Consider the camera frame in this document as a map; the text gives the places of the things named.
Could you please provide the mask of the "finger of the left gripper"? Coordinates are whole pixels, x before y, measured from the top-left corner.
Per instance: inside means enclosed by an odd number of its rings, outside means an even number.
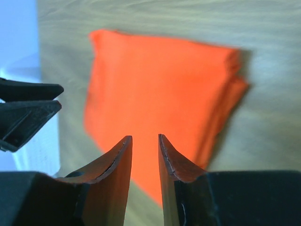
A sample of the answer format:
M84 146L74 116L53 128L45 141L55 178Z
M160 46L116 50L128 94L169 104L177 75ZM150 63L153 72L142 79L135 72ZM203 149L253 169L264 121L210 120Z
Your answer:
M12 153L18 151L61 108L57 100L1 103L0 149Z
M64 92L59 84L0 79L0 98L5 102L54 100Z

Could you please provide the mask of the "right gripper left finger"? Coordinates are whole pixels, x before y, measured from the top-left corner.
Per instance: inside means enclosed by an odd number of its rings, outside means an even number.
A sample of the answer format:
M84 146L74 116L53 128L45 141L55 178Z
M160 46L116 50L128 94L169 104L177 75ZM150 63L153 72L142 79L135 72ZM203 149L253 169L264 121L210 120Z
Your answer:
M78 191L72 226L122 226L132 167L132 136L59 181Z

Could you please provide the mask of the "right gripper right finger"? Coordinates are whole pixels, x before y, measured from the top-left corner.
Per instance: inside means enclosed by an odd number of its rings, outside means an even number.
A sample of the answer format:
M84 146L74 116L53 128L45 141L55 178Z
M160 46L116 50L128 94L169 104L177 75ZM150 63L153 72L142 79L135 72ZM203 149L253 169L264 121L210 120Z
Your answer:
M209 177L179 153L167 137L158 136L158 163L166 226L218 226Z

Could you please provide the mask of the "orange t shirt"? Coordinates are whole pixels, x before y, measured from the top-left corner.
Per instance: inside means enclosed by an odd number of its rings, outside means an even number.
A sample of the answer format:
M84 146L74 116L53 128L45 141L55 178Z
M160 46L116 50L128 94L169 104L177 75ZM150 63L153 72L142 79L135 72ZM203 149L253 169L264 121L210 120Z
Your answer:
M248 88L240 51L190 40L90 33L94 59L84 124L103 150L133 137L132 180L162 203L158 135L205 168L216 136Z

